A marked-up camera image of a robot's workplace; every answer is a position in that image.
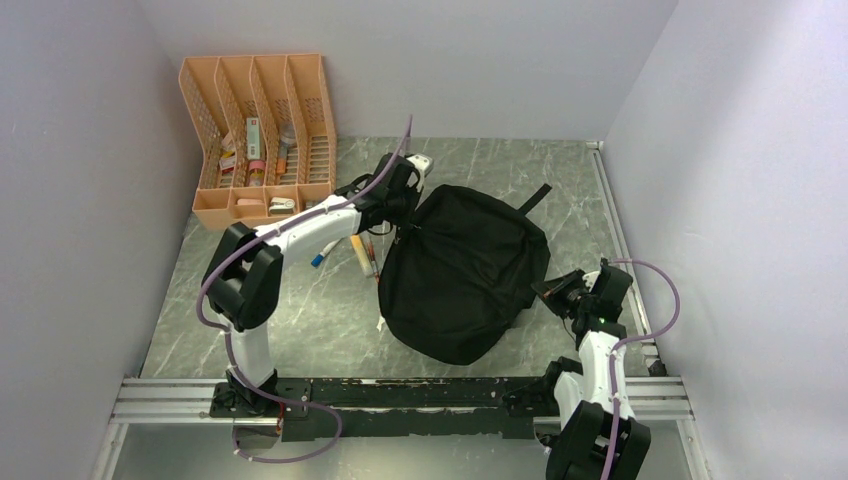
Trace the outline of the black student backpack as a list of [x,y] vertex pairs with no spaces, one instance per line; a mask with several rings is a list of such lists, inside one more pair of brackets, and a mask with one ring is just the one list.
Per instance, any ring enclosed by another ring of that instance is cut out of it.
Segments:
[[551,191],[521,206],[465,186],[441,185],[390,247],[378,283],[393,336],[437,361],[466,366],[483,357],[530,308],[550,258],[545,232],[528,214]]

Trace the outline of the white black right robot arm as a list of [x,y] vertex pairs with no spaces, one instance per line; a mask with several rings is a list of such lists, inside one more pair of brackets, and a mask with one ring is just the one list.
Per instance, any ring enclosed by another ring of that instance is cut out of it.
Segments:
[[547,448],[548,479],[635,479],[651,444],[626,392],[619,323],[632,276],[602,259],[597,270],[574,270],[533,284],[543,304],[573,334],[578,357],[560,357],[530,384],[506,393],[512,417],[557,415],[557,433],[538,435]]

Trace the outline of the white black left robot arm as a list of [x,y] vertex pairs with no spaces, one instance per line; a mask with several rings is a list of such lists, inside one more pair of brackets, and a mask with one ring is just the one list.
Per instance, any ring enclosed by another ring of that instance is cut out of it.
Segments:
[[272,224],[228,227],[204,274],[199,320],[225,335],[229,395],[261,416],[278,402],[267,322],[276,311],[285,270],[330,243],[383,223],[399,227],[418,204],[433,160],[386,154],[317,205]]

